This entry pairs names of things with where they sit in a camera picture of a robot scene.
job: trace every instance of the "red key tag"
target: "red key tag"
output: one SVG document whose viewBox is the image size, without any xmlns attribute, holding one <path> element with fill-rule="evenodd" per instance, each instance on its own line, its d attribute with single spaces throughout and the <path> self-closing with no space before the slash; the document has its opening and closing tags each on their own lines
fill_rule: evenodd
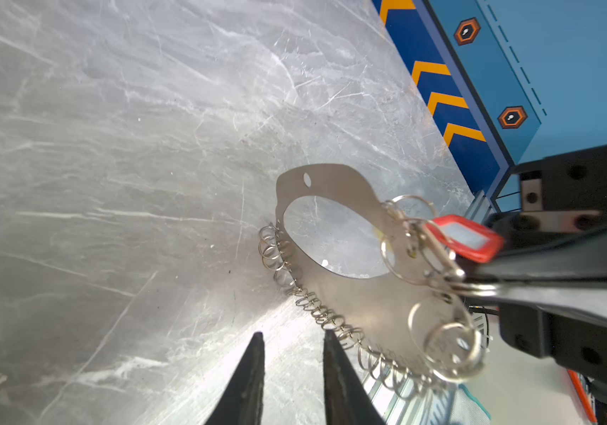
<svg viewBox="0 0 607 425">
<path fill-rule="evenodd" d="M 476 262 L 489 262 L 504 246 L 504 238 L 490 228 L 460 216 L 436 217 L 427 225 L 433 236 L 457 254 Z"/>
</svg>

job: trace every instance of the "metal key holder plate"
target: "metal key holder plate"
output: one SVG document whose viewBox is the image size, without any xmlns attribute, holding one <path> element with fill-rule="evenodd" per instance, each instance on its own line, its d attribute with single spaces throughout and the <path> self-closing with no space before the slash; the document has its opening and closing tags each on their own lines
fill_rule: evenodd
<svg viewBox="0 0 607 425">
<path fill-rule="evenodd" d="M 338 202 L 378 228 L 385 235 L 384 242 L 393 247 L 392 273 L 354 279 L 337 275 L 308 257 L 287 233 L 284 223 L 287 207 L 294 200 L 308 196 Z M 479 340 L 476 339 L 478 334 L 473 321 L 461 301 L 454 296 L 449 300 L 447 309 L 440 311 L 440 319 L 436 323 L 430 320 L 428 328 L 420 328 L 419 323 L 412 322 L 408 326 L 408 318 L 414 318 L 414 314 L 411 315 L 413 307 L 420 302 L 427 302 L 440 291 L 433 287 L 433 279 L 427 278 L 427 275 L 433 275 L 433 260 L 429 261 L 425 255 L 414 255 L 413 241 L 411 243 L 410 238 L 406 237 L 405 220 L 388 213 L 385 204 L 376 197 L 361 174 L 349 166 L 335 164 L 306 165 L 287 171 L 277 179 L 275 213 L 275 238 L 283 260 L 278 269 L 286 268 L 298 288 L 305 288 L 308 294 L 314 293 L 316 302 L 311 303 L 307 310 L 316 309 L 320 305 L 324 305 L 327 311 L 333 310 L 335 313 L 328 315 L 325 324 L 328 328 L 336 327 L 342 334 L 342 324 L 352 324 L 353 329 L 362 329 L 364 337 L 358 341 L 359 344 L 378 356 L 382 362 L 392 363 L 400 369 L 409 368 L 416 375 L 429 376 L 435 369 L 436 375 L 442 379 L 461 380 L 457 373 L 451 373 L 449 363 L 434 361 L 432 356 L 426 355 L 427 345 L 429 340 L 433 340 L 433 333 L 439 332 L 438 327 L 460 322 L 464 328 L 473 332 L 469 334 L 467 344 L 477 348 Z M 443 250 L 442 245 L 433 245 L 432 241 L 427 241 L 424 245 L 432 250 Z M 398 276 L 409 277 L 410 283 Z M 472 353 L 469 357 L 465 366 L 475 363 L 476 369 L 479 369 L 479 352 Z M 438 369 L 442 369 L 440 366 L 448 370 L 439 373 Z"/>
</svg>

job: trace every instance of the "hexagon icon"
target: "hexagon icon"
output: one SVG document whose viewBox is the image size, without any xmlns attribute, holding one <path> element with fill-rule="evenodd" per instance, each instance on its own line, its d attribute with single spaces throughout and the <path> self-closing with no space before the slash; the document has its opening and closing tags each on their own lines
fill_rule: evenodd
<svg viewBox="0 0 607 425">
<path fill-rule="evenodd" d="M 480 32 L 480 24 L 476 18 L 466 19 L 465 21 L 461 21 L 459 27 L 457 27 L 457 32 L 454 33 L 454 39 L 457 40 L 457 44 L 459 46 L 463 46 L 465 44 L 473 43 L 476 36 Z"/>
<path fill-rule="evenodd" d="M 528 119 L 528 113 L 522 106 L 509 106 L 504 109 L 498 119 L 503 129 L 517 129 Z"/>
</svg>

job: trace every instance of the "large oval cutout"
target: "large oval cutout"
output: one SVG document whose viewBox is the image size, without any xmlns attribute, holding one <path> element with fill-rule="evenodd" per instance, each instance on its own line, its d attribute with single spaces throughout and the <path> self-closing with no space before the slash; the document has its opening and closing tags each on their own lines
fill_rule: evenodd
<svg viewBox="0 0 607 425">
<path fill-rule="evenodd" d="M 357 279 L 388 273 L 379 248 L 381 233 L 333 200 L 294 200 L 284 213 L 284 225 L 301 250 L 334 273 Z"/>
</svg>

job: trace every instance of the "orange chevron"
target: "orange chevron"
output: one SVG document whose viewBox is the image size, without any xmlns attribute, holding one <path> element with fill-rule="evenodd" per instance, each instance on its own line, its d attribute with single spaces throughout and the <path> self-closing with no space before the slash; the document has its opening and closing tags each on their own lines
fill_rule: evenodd
<svg viewBox="0 0 607 425">
<path fill-rule="evenodd" d="M 445 105 L 459 106 L 469 108 L 463 97 L 444 95 L 443 93 L 431 93 L 431 97 L 428 99 L 428 110 L 431 115 L 435 114 L 435 107 L 438 103 L 444 103 Z"/>
<path fill-rule="evenodd" d="M 419 77 L 421 77 L 422 72 L 430 72 L 440 75 L 452 75 L 449 73 L 449 69 L 444 63 L 416 61 L 414 63 L 414 68 L 412 68 L 412 80 L 414 80 L 414 84 L 417 86 L 419 85 Z"/>
<path fill-rule="evenodd" d="M 480 130 L 469 129 L 469 127 L 448 123 L 447 127 L 445 127 L 445 133 L 443 134 L 445 143 L 447 143 L 448 146 L 452 142 L 452 137 L 454 137 L 455 134 L 470 137 L 471 139 L 485 141 L 485 137 Z"/>
<path fill-rule="evenodd" d="M 416 9 L 412 0 L 384 0 L 382 1 L 382 9 L 379 12 L 379 16 L 381 16 L 384 25 L 386 25 L 386 18 L 388 17 L 388 11 L 391 9 Z"/>
</svg>

